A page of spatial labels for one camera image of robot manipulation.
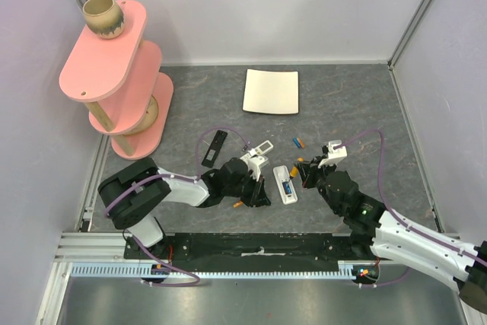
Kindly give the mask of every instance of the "white paper sheet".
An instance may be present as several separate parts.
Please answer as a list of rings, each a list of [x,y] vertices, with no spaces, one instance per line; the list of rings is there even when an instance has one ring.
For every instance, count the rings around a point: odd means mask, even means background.
[[[247,70],[243,110],[269,114],[299,112],[298,72]]]

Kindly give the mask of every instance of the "gray table surface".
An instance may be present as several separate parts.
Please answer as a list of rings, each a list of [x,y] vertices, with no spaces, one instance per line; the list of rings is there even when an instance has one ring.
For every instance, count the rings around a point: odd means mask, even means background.
[[[299,72],[299,114],[278,116],[242,111],[247,69]],[[263,168],[265,188],[272,205],[234,209],[237,199],[226,198],[209,209],[165,203],[153,211],[167,232],[348,232],[316,190],[296,186],[298,202],[285,206],[280,199],[272,168],[299,158],[320,155],[321,145],[346,140],[365,129],[381,128],[386,136],[384,191],[400,213],[435,228],[403,115],[386,65],[267,65],[196,66],[161,69],[174,83],[162,141],[151,155],[156,163],[177,174],[196,174],[195,144],[199,135],[214,126],[232,126],[253,145],[269,139],[274,150]],[[202,157],[214,133],[200,146]],[[306,148],[298,150],[292,138],[300,137]],[[240,157],[243,143],[233,133],[218,156],[215,167]],[[358,182],[362,192],[379,199],[377,164],[378,135],[351,145],[349,156],[339,165]],[[110,152],[103,178],[131,162]],[[92,231],[115,231],[105,219],[97,199]]]
[[[404,272],[382,266],[384,281]],[[58,325],[466,325],[458,296],[412,271],[358,289],[325,279],[216,279],[150,288],[131,278],[70,278]]]

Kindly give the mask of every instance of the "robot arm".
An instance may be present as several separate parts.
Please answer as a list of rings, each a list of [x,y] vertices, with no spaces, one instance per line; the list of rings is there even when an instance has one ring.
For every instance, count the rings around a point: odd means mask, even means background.
[[[172,174],[159,168],[152,159],[144,158],[103,181],[98,193],[115,228],[128,230],[151,248],[165,238],[164,230],[150,214],[160,202],[207,208],[231,196],[240,198],[249,207],[269,206],[264,178],[255,175],[252,169],[259,166],[259,158],[249,157],[247,161],[232,158],[221,169],[204,173],[201,179]],[[138,188],[120,199],[133,186]]]
[[[423,272],[458,292],[469,306],[487,312],[487,268],[475,261],[487,259],[487,241],[481,247],[452,239],[425,228],[360,192],[346,171],[336,171],[336,163],[346,157],[340,141],[323,146],[323,155],[295,164],[304,188],[317,188],[333,213],[343,217],[352,234],[351,246],[359,257],[371,254],[394,260]],[[455,247],[450,250],[444,245]]]

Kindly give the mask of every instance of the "gray mat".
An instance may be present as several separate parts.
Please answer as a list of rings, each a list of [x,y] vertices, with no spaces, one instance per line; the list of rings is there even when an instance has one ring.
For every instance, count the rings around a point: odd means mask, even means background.
[[[242,111],[247,69],[299,72],[299,114],[273,116]],[[269,139],[274,150],[264,167],[270,207],[234,209],[237,199],[227,198],[210,209],[184,204],[160,204],[154,215],[168,232],[348,232],[316,190],[303,190],[295,180],[298,202],[285,206],[280,199],[272,168],[292,166],[299,157],[320,155],[321,145],[348,139],[365,129],[381,128],[386,136],[384,190],[400,213],[435,228],[406,125],[386,65],[270,65],[198,66],[161,69],[174,83],[174,95],[158,149],[152,154],[159,166],[177,174],[196,173],[194,149],[200,133],[213,126],[233,126],[253,145]],[[199,149],[200,161],[214,133]],[[292,138],[306,144],[298,150]],[[378,135],[364,137],[349,147],[339,165],[348,170],[361,191],[379,199],[377,192]],[[243,143],[230,133],[215,167],[241,156]],[[103,178],[130,161],[110,152]],[[98,200],[92,231],[115,231],[102,217]]]

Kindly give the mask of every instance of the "pink shelf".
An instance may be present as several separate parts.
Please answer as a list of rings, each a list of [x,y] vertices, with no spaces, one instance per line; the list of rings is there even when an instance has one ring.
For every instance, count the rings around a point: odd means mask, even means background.
[[[64,94],[77,102],[96,102],[115,93],[125,82],[142,38],[147,14],[134,0],[117,1],[125,15],[125,30],[103,40],[84,26],[59,76]]]
[[[138,48],[123,86],[108,98],[98,101],[115,124],[115,129],[107,132],[90,113],[91,125],[106,135],[122,135],[135,128],[144,118],[161,62],[159,46],[145,40]]]
[[[119,156],[129,160],[137,160],[148,156],[157,148],[159,142],[161,142],[162,131],[164,129],[164,124],[166,123],[173,90],[173,82],[170,80],[169,76],[160,72],[154,91],[152,92],[152,95],[154,95],[159,106],[158,118],[155,120],[154,124],[145,131],[136,135],[126,136],[127,141],[135,151],[131,156],[128,156],[123,152],[118,144],[112,139],[112,148]]]

